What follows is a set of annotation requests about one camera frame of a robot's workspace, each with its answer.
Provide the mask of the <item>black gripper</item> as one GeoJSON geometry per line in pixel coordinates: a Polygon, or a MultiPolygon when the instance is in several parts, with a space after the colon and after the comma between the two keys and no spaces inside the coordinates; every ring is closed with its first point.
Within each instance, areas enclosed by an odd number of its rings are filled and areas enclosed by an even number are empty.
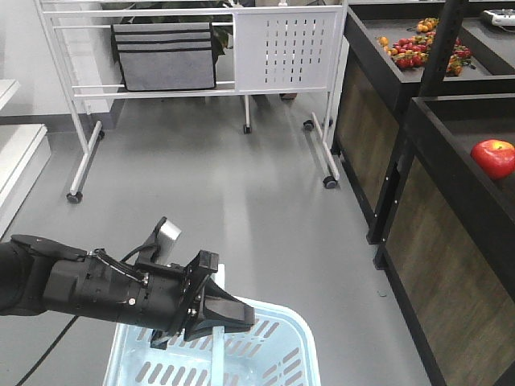
{"type": "Polygon", "coordinates": [[[254,308],[220,288],[211,277],[219,257],[201,250],[185,267],[144,261],[128,265],[96,250],[81,261],[57,261],[43,291],[48,310],[154,330],[152,345],[173,335],[190,342],[248,332],[254,308]]]}

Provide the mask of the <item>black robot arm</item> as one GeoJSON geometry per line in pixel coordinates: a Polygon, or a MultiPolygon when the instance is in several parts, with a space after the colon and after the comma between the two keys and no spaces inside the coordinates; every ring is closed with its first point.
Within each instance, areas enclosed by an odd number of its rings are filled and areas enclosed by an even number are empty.
{"type": "Polygon", "coordinates": [[[248,332],[252,306],[212,279],[219,257],[201,250],[186,266],[157,262],[160,248],[136,248],[133,264],[102,248],[91,252],[36,236],[13,235],[1,245],[1,314],[35,316],[46,311],[140,326],[150,345],[165,349],[174,336],[209,336],[221,326],[248,332]]]}

